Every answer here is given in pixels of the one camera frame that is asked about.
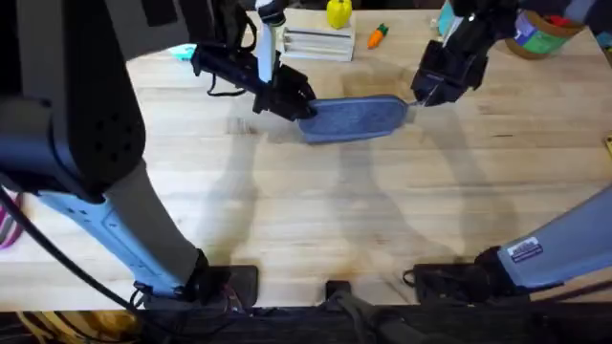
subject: blue object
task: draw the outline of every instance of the blue object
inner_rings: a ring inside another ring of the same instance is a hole
[[[449,0],[447,0],[440,11],[440,17],[438,18],[438,32],[440,35],[443,36],[447,33],[455,18],[456,16],[452,10],[452,5],[450,4]]]
[[[182,44],[168,49],[170,53],[181,61],[189,61],[195,52],[195,44]]]
[[[598,34],[596,37],[597,42],[600,44],[600,47],[607,49],[612,47],[612,33],[602,32]]]
[[[165,211],[144,162],[106,190],[104,203],[89,204],[74,195],[47,191],[38,198],[98,239],[154,295],[174,296],[195,270],[198,250]]]
[[[366,140],[387,136],[404,123],[408,104],[395,96],[318,99],[317,115],[298,126],[308,143]]]

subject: label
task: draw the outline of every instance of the label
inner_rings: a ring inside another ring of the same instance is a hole
[[[447,0],[440,11],[440,17],[438,18],[438,32],[441,36],[447,33],[448,29],[450,29],[450,24],[452,24],[455,18],[455,14],[452,11],[452,5]]]
[[[544,248],[542,248],[542,245],[539,244],[536,237],[523,240],[522,242],[508,248],[508,255],[510,255],[515,263],[520,263],[530,258],[534,258],[543,252]]]
[[[531,53],[548,54],[560,48],[569,40],[569,37],[556,37],[538,30],[529,22],[527,13],[522,12],[516,18],[514,40]]]

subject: colorful container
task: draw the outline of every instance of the colorful container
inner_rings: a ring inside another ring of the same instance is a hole
[[[516,18],[516,36],[507,39],[506,44],[521,57],[545,58],[583,28],[583,25],[573,22],[563,27],[555,26],[533,11],[522,11]]]

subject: black cable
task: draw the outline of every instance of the black cable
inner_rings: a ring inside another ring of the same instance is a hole
[[[138,318],[142,323],[150,326],[151,328],[158,330],[160,332],[174,335],[181,340],[187,341],[202,341],[211,335],[215,335],[218,333],[217,330],[212,333],[201,333],[195,334],[193,336],[181,335],[178,333],[174,333],[172,330],[167,327],[158,324],[157,322],[148,318],[148,316],[139,312],[139,310],[132,306],[127,301],[123,300],[120,296],[115,294],[112,290],[109,290],[101,284],[97,279],[92,277],[85,270],[81,269],[75,262],[73,262],[70,258],[68,258],[64,252],[62,252],[59,248],[57,248],[54,243],[52,243],[41,231],[36,227],[35,224],[28,219],[26,214],[12,202],[12,198],[7,194],[3,187],[0,187],[0,205],[6,208],[7,212],[13,217],[13,219],[39,244],[45,251],[51,254],[52,257],[56,259],[64,268],[73,273],[76,277],[78,277],[81,281],[85,282],[87,285],[97,290],[102,295],[108,297],[113,300],[118,305],[122,306],[126,310],[132,312],[136,318]]]
[[[61,322],[63,322],[66,326],[68,326],[72,331],[80,335],[82,339],[87,339],[89,341],[95,341],[97,343],[109,343],[109,344],[125,343],[128,341],[138,340],[138,338],[128,338],[128,339],[123,339],[123,340],[96,338],[92,335],[85,333],[82,329],[75,326],[75,324],[73,324],[70,320],[68,320],[68,318],[61,312],[54,312],[54,314],[59,318],[59,320],[61,320]]]
[[[136,295],[138,295],[139,292],[141,292],[141,291],[140,290],[134,290],[134,292],[132,292],[132,296],[130,296],[130,305],[134,306],[135,308],[140,307],[142,305],[142,303],[144,302],[144,295],[143,295],[138,300],[138,302],[134,303],[134,301],[136,301]]]
[[[558,303],[610,289],[612,289],[612,281],[603,281],[596,284],[592,284],[590,286],[582,287],[577,290],[567,291],[560,295],[550,296],[544,299],[536,300],[534,301],[534,303]]]
[[[207,95],[211,97],[240,97],[247,92],[247,90],[240,90],[236,92],[213,93],[212,91],[215,87],[217,87],[217,74],[212,74],[212,84],[210,84],[210,89],[207,91]]]
[[[257,47],[257,27],[255,26],[255,23],[252,22],[250,17],[247,16],[246,21],[252,33],[252,43],[247,47],[240,47],[238,50],[241,52],[251,53],[255,50],[255,47]],[[213,93],[212,91],[214,91],[215,87],[217,87],[217,74],[213,73],[212,83],[210,84],[210,89],[207,91],[207,95],[211,97],[240,97],[247,92],[247,90],[243,89],[236,92]]]
[[[249,26],[249,29],[251,29],[252,43],[248,47],[244,47],[241,49],[245,52],[250,53],[254,51],[255,47],[257,46],[257,27],[255,26],[255,23],[252,22],[252,19],[249,16],[247,16],[247,25]]]
[[[409,281],[408,279],[406,279],[407,275],[414,276],[414,270],[413,269],[408,269],[408,270],[404,271],[404,273],[402,274],[402,280],[404,281],[404,284],[406,284],[407,286],[409,286],[409,287],[414,289],[416,287],[416,285],[414,284],[413,281]]]

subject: yellow toy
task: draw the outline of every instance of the yellow toy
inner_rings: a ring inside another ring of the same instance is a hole
[[[352,13],[351,0],[330,0],[327,3],[327,21],[334,29],[342,29],[348,23]]]

